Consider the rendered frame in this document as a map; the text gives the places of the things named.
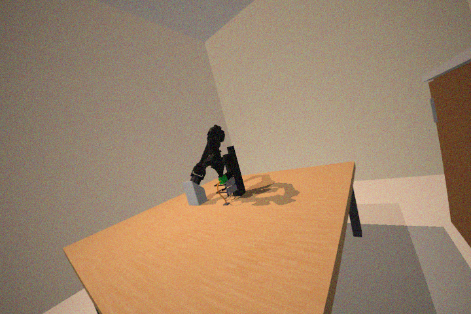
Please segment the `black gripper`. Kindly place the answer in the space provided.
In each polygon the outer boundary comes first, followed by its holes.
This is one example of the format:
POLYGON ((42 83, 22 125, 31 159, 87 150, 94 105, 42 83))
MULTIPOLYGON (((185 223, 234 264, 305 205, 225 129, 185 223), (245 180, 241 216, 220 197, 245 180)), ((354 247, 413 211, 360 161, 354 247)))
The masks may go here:
MULTIPOLYGON (((230 162, 233 162, 234 161, 234 158, 232 156, 230 157, 226 157, 226 158, 223 158, 221 157, 220 155, 220 152, 221 150, 219 149, 216 149, 216 150, 212 150, 212 151, 209 151, 209 154, 208 155, 211 155, 211 154, 214 154, 214 152, 217 153, 218 157, 219 157, 219 161, 215 162, 211 168, 213 168, 220 177, 223 176, 223 171, 224 171, 224 166, 225 164, 228 164, 230 162), (211 154, 210 154, 211 153, 211 154)), ((203 168, 207 167, 207 165, 205 163, 202 164, 203 168)))

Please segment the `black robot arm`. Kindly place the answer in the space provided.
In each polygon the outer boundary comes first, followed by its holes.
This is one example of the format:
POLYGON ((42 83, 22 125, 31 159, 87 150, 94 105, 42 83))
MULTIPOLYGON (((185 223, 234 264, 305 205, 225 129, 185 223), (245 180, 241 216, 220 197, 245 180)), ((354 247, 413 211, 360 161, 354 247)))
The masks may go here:
POLYGON ((209 151, 216 150, 220 148, 220 142, 223 142, 225 138, 225 133, 221 130, 221 127, 218 125, 214 125, 211 127, 207 133, 207 144, 205 150, 202 154, 201 160, 194 166, 191 172, 191 179, 190 181, 200 185, 201 180, 204 179, 206 174, 206 167, 203 168, 202 164, 205 163, 207 166, 212 166, 216 161, 219 161, 219 157, 216 152, 211 154, 210 156, 209 151), (209 156, 209 157, 208 157, 209 156), (193 174, 193 172, 196 174, 193 174), (202 177, 200 177, 200 176, 202 177))

